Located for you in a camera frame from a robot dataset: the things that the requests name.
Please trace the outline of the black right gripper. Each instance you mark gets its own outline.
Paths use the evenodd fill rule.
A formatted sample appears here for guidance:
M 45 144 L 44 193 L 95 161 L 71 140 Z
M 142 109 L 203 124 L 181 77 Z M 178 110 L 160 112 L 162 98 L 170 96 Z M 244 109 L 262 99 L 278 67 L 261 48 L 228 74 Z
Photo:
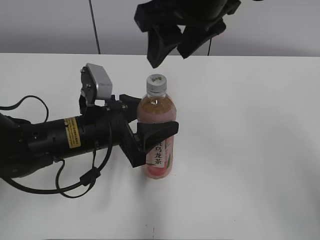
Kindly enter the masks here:
M 151 0 L 139 4 L 134 21 L 147 32 L 147 60 L 153 69 L 160 66 L 177 47 L 183 59 L 226 30 L 221 20 L 233 15 L 239 0 Z M 186 26 L 183 34 L 177 25 Z

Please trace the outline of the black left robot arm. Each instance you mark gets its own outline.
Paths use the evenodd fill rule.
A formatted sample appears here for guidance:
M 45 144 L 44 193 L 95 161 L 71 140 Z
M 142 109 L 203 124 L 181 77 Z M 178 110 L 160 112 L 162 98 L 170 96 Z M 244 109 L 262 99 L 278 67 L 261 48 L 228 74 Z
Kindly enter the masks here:
M 86 105 L 79 99 L 79 116 L 32 124 L 27 120 L 0 117 L 0 174 L 8 178 L 28 176 L 66 159 L 119 146 L 132 167 L 146 163 L 147 154 L 178 132 L 176 121 L 130 123 L 137 119 L 140 100 L 125 94 L 105 106 Z

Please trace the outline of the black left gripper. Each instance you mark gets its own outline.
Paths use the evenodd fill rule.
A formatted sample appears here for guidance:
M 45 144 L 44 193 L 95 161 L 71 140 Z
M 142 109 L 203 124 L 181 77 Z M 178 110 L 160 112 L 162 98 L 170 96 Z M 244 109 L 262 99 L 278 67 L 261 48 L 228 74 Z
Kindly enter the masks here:
M 129 123 L 137 119 L 137 108 L 141 98 L 121 94 L 106 101 L 105 106 L 80 107 L 79 134 L 81 146 L 87 151 L 112 149 L 120 146 L 132 167 L 146 163 L 146 153 L 174 136 L 179 131 L 177 121 L 164 123 L 137 123 L 133 133 Z

